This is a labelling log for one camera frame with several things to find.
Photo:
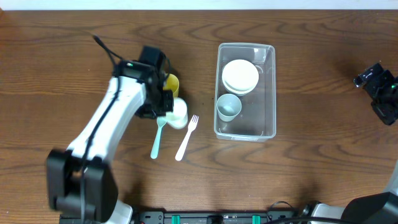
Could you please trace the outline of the mint green plastic spoon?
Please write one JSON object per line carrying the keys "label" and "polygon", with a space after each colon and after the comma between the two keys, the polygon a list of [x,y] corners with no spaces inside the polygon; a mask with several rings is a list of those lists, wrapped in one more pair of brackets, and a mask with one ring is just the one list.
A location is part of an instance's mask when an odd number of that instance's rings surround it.
{"label": "mint green plastic spoon", "polygon": [[160,149],[160,140],[162,136],[162,129],[163,127],[167,124],[167,121],[164,118],[157,118],[157,133],[154,139],[154,143],[152,146],[152,150],[150,153],[150,158],[151,159],[156,159],[159,155],[159,149]]}

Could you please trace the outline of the yellow plastic cup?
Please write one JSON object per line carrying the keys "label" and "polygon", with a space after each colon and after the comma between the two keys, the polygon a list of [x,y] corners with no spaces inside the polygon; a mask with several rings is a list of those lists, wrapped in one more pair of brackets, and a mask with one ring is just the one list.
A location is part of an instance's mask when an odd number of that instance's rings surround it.
{"label": "yellow plastic cup", "polygon": [[171,90],[173,93],[173,97],[177,98],[179,93],[179,86],[180,86],[179,79],[174,74],[170,73],[165,82],[163,90]]}

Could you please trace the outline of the white plastic cup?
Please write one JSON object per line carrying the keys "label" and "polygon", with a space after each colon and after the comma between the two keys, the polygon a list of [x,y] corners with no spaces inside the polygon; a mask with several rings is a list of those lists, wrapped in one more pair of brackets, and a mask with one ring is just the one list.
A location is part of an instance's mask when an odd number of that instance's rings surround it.
{"label": "white plastic cup", "polygon": [[174,98],[172,112],[166,112],[166,122],[174,129],[183,129],[188,123],[187,104],[181,98]]}

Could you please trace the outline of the white plastic fork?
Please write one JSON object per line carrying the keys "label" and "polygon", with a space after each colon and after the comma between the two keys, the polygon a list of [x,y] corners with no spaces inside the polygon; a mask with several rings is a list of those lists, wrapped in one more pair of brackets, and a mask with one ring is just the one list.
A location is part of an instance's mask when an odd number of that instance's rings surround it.
{"label": "white plastic fork", "polygon": [[188,142],[190,139],[190,136],[192,134],[192,132],[194,132],[194,130],[196,130],[197,128],[197,124],[198,124],[198,120],[199,120],[199,116],[198,115],[193,115],[189,124],[188,124],[188,129],[187,129],[187,133],[175,155],[175,160],[176,161],[181,161],[183,159],[183,156],[185,154],[186,148],[188,146]]}

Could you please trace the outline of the grey plastic cup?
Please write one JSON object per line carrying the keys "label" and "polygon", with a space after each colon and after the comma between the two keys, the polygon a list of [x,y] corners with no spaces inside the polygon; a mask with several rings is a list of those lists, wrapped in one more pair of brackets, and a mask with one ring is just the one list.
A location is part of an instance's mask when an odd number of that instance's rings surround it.
{"label": "grey plastic cup", "polygon": [[220,120],[230,122],[240,114],[242,103],[236,95],[224,94],[217,99],[216,110]]}

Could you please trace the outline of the grey plastic bowl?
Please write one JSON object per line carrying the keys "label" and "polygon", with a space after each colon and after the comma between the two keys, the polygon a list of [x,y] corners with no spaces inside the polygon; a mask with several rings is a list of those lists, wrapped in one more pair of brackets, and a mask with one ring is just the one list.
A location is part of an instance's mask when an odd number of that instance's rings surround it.
{"label": "grey plastic bowl", "polygon": [[246,91],[237,91],[237,90],[227,89],[226,91],[228,93],[231,93],[231,94],[234,94],[234,95],[237,95],[237,96],[244,96],[244,95],[247,95],[248,93],[250,93],[252,91],[252,89],[246,90]]}

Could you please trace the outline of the white plastic bowl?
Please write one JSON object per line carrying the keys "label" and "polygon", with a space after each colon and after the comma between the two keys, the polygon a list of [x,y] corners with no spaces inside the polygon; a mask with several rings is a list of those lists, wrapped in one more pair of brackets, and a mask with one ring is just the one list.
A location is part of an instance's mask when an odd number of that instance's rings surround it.
{"label": "white plastic bowl", "polygon": [[254,64],[247,60],[232,60],[223,67],[221,80],[226,89],[253,90],[258,84],[259,72]]}

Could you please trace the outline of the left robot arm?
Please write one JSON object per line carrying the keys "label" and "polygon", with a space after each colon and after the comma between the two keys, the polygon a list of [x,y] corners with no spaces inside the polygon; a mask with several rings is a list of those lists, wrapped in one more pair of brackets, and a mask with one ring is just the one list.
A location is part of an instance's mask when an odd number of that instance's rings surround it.
{"label": "left robot arm", "polygon": [[165,54],[145,46],[138,60],[113,64],[106,94],[94,115],[64,150],[46,159],[49,207],[75,223],[130,223],[133,209],[118,199],[111,162],[134,116],[156,119],[171,112],[173,94],[165,90]]}

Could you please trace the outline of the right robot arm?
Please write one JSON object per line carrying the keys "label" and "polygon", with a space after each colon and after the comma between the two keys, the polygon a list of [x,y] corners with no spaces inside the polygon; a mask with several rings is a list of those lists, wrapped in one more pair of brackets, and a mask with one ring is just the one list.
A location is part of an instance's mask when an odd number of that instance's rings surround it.
{"label": "right robot arm", "polygon": [[[397,122],[397,78],[389,70],[376,63],[353,80],[372,99],[371,107],[385,125]],[[306,205],[303,217],[329,218],[350,223],[397,223],[397,168],[380,194],[356,198],[345,207],[334,207],[315,202]]]}

